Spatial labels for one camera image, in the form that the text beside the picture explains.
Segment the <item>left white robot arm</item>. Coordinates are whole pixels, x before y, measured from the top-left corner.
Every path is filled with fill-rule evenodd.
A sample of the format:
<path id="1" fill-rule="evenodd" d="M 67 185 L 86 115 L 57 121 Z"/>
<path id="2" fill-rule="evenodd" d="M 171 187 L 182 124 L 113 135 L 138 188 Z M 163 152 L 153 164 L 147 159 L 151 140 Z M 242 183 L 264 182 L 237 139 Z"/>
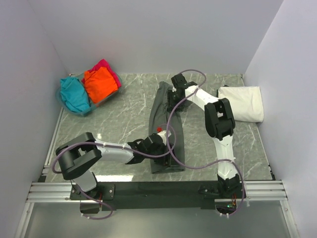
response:
<path id="1" fill-rule="evenodd" d="M 61 145 L 55 151 L 53 172 L 61 173 L 65 180 L 74 181 L 82 191 L 90 192 L 97 187 L 97 179 L 90 168 L 99 160 L 126 165 L 139 164 L 145 159 L 161 159 L 167 156 L 167 139 L 170 131 L 153 133 L 145 139 L 116 144 L 95 139 L 86 132 Z M 61 171 L 55 169 L 59 163 Z"/>

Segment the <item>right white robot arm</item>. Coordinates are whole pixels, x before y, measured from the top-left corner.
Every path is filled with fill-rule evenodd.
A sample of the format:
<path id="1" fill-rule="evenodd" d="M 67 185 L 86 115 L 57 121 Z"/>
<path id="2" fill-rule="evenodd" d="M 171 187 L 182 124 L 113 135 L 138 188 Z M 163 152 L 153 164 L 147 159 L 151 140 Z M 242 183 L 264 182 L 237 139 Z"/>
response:
<path id="1" fill-rule="evenodd" d="M 171 78 L 173 89 L 167 92 L 167 110 L 170 112 L 168 123 L 177 109 L 182 109 L 185 101 L 197 105 L 204 111 L 205 128 L 212 138 L 217 155 L 217 189 L 218 197 L 231 197 L 242 187 L 240 174 L 234 166 L 233 132 L 235 119 L 227 98 L 219 99 L 207 93 L 195 82 L 186 81 L 179 73 Z"/>

